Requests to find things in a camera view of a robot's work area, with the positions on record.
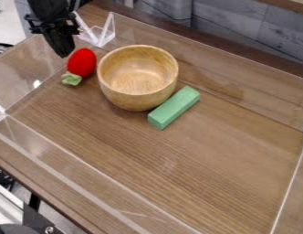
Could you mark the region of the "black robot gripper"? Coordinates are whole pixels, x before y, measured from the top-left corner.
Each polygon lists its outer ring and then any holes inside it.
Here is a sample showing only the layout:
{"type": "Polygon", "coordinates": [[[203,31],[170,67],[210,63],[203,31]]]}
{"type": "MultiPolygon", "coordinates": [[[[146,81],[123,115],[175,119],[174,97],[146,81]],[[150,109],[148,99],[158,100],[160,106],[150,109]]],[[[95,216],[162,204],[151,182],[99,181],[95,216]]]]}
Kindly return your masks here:
{"type": "Polygon", "coordinates": [[[75,49],[74,35],[79,34],[79,23],[74,13],[58,15],[52,20],[39,19],[27,14],[27,21],[32,34],[42,34],[60,58],[66,58],[75,49]]]}

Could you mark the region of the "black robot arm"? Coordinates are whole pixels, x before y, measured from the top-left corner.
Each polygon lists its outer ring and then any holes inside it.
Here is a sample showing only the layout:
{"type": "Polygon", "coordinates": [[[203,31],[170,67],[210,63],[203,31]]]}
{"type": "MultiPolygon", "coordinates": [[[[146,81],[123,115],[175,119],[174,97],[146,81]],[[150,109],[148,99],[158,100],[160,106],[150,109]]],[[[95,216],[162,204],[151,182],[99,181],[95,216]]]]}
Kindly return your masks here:
{"type": "Polygon", "coordinates": [[[66,58],[75,49],[74,36],[79,34],[79,23],[67,0],[27,0],[31,13],[27,21],[32,34],[42,34],[54,52],[66,58]]]}

